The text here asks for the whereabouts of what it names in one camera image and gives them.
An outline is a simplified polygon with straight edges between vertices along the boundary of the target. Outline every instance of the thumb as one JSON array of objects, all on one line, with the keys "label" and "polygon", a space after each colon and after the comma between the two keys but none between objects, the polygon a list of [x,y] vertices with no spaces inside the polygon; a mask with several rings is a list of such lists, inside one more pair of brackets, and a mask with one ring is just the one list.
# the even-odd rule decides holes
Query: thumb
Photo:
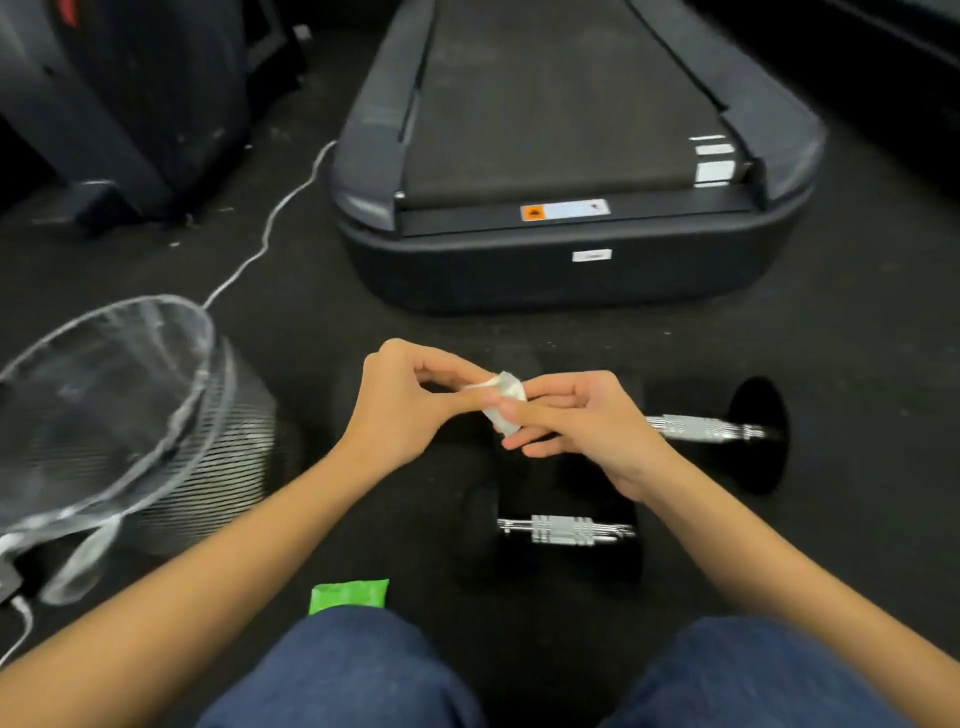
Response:
[{"label": "thumb", "polygon": [[467,412],[479,412],[481,409],[496,406],[500,393],[493,387],[474,387],[453,394],[431,395],[437,403],[444,421]]},{"label": "thumb", "polygon": [[500,414],[515,425],[523,427],[545,427],[553,432],[565,434],[571,419],[581,414],[577,409],[548,407],[529,401],[508,400],[500,402]]}]

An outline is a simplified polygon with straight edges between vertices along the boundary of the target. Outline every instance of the person's left hand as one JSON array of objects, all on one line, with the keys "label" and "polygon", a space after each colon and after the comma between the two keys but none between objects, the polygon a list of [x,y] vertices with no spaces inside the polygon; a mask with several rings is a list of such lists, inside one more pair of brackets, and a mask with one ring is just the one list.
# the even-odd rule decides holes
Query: person's left hand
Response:
[{"label": "person's left hand", "polygon": [[[417,458],[447,420],[496,406],[493,387],[465,389],[493,374],[455,354],[391,339],[364,360],[360,393],[338,447],[389,473]],[[428,392],[428,381],[454,390]]]}]

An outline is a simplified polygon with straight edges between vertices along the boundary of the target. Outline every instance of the person's left arm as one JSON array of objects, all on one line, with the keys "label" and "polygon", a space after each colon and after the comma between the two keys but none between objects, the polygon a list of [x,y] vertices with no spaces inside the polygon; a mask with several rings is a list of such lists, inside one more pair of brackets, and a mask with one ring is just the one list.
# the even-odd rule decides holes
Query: person's left arm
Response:
[{"label": "person's left arm", "polygon": [[0,672],[4,728],[138,725],[171,701],[380,479],[454,415],[496,404],[491,373],[391,340],[364,362],[347,432],[317,465]]}]

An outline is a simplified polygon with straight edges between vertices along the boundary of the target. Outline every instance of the hand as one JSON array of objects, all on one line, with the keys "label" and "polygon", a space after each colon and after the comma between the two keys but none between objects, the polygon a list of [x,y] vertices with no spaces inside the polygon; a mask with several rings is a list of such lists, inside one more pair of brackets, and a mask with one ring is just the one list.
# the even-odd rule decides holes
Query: hand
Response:
[{"label": "hand", "polygon": [[[506,449],[537,458],[581,452],[631,500],[643,500],[651,480],[680,458],[610,372],[538,376],[523,387],[531,401],[499,404],[501,415],[522,425],[503,440]],[[558,437],[534,442],[551,432]]]},{"label": "hand", "polygon": [[[338,448],[359,450],[381,476],[414,460],[447,420],[495,406],[492,387],[465,389],[493,374],[439,349],[391,339],[364,360],[360,392]],[[454,390],[427,392],[432,381]]]}]

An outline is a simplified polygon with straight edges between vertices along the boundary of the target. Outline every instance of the treadmill belt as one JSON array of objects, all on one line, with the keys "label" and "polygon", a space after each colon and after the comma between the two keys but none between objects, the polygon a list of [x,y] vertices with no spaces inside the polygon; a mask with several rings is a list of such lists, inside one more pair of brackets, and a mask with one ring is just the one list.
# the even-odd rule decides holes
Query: treadmill belt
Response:
[{"label": "treadmill belt", "polygon": [[405,205],[687,189],[690,137],[714,134],[716,107],[626,0],[438,0]]}]

